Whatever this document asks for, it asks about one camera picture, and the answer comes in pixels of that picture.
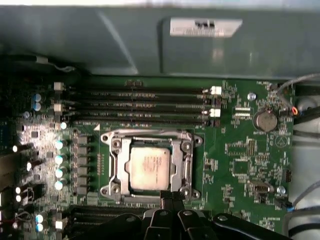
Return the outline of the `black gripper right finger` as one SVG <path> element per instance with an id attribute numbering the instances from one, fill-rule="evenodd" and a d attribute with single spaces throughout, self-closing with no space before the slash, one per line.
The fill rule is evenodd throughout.
<path id="1" fill-rule="evenodd" d="M 186 209 L 185 197 L 172 193 L 176 223 L 182 240 L 288 240 L 289 237 L 263 228 L 227 213 L 218 213 L 211 220 L 201 211 Z"/>

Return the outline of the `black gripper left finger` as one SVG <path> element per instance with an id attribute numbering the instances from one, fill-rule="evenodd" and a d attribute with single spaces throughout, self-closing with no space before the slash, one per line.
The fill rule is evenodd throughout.
<path id="1" fill-rule="evenodd" d="M 83 240 L 171 240 L 173 193 L 160 192 L 160 209 L 146 211 L 140 219 L 124 213 L 82 234 Z"/>

